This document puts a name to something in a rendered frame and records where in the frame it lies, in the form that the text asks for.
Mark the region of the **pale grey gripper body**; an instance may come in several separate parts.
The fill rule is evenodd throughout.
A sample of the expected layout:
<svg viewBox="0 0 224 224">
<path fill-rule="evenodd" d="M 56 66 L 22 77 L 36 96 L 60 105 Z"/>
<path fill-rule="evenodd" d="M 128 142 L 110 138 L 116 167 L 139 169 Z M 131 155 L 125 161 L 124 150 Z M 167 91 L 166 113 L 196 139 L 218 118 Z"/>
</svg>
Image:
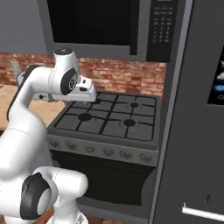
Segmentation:
<svg viewBox="0 0 224 224">
<path fill-rule="evenodd" d="M 65 100 L 74 102 L 94 102 L 96 100 L 95 87 L 91 86 L 87 91 L 84 91 L 83 87 L 80 87 L 77 91 L 66 95 Z"/>
</svg>

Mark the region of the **grey gas stove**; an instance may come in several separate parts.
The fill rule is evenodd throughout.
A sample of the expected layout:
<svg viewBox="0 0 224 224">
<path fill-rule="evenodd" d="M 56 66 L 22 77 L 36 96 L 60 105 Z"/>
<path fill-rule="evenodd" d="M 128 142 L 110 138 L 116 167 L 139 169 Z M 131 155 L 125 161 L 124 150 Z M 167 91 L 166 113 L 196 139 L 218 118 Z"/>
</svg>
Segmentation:
<svg viewBox="0 0 224 224">
<path fill-rule="evenodd" d="M 72 152 L 156 168 L 159 115 L 160 100 L 156 96 L 99 92 L 94 102 L 71 101 L 63 108 L 47 128 L 48 145 L 50 151 Z M 49 140 L 59 142 L 59 147 L 52 147 Z M 67 142 L 76 144 L 77 149 L 69 150 Z M 87 153 L 86 146 L 94 147 L 95 151 Z M 102 151 L 104 148 L 111 148 L 114 154 L 105 156 Z M 120 151 L 130 152 L 132 158 L 122 158 Z M 144 153 L 152 156 L 151 163 L 140 160 L 139 156 Z M 94 214 L 106 214 L 125 220 L 147 219 L 150 211 L 136 206 L 109 204 L 82 206 L 90 207 Z"/>
</svg>

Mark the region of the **grey microwave oven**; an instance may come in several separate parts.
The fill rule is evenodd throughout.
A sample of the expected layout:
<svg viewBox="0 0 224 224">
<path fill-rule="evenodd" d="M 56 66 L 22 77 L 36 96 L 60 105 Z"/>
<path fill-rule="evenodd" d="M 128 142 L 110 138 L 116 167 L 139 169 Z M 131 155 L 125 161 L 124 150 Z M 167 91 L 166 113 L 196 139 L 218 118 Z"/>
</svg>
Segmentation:
<svg viewBox="0 0 224 224">
<path fill-rule="evenodd" d="M 37 0 L 48 53 L 80 58 L 170 61 L 186 0 L 138 0 L 137 55 L 130 55 L 131 0 Z"/>
</svg>

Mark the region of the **black oven door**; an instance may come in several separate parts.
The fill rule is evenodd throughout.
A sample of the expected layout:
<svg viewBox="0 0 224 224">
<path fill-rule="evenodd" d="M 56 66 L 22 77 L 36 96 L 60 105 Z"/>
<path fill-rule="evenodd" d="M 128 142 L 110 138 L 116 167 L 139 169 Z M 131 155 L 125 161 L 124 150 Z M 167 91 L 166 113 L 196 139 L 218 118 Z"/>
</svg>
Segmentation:
<svg viewBox="0 0 224 224">
<path fill-rule="evenodd" d="M 151 208 L 155 167 L 60 150 L 51 150 L 51 154 L 55 165 L 87 176 L 88 188 L 80 204 Z"/>
</svg>

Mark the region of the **dark grey fridge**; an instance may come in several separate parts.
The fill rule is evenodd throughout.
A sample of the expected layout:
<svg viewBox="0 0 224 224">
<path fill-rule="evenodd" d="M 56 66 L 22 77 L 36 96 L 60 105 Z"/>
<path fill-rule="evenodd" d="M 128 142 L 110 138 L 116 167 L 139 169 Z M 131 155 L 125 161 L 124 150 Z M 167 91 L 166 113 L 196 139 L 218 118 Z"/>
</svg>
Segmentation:
<svg viewBox="0 0 224 224">
<path fill-rule="evenodd" d="M 161 110 L 161 150 L 150 224 L 224 224 L 224 0 L 186 0 L 176 24 Z"/>
</svg>

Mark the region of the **grey wall socket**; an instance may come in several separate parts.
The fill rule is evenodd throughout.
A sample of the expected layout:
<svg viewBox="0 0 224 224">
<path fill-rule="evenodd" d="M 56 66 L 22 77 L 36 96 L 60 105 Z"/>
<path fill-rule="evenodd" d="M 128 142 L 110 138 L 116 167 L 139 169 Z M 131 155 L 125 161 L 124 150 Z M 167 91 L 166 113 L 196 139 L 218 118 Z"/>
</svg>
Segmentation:
<svg viewBox="0 0 224 224">
<path fill-rule="evenodd" d="M 11 63 L 13 73 L 18 76 L 20 74 L 20 67 L 17 61 L 12 61 Z"/>
</svg>

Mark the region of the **grey wall cupboard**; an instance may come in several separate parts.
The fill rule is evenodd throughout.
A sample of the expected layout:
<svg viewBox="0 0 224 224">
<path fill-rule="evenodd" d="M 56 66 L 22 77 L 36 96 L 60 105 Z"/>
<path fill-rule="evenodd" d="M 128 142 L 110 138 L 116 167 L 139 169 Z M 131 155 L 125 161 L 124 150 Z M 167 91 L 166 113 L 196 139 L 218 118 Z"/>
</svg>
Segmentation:
<svg viewBox="0 0 224 224">
<path fill-rule="evenodd" d="M 0 53 L 46 54 L 37 0 L 0 0 Z"/>
</svg>

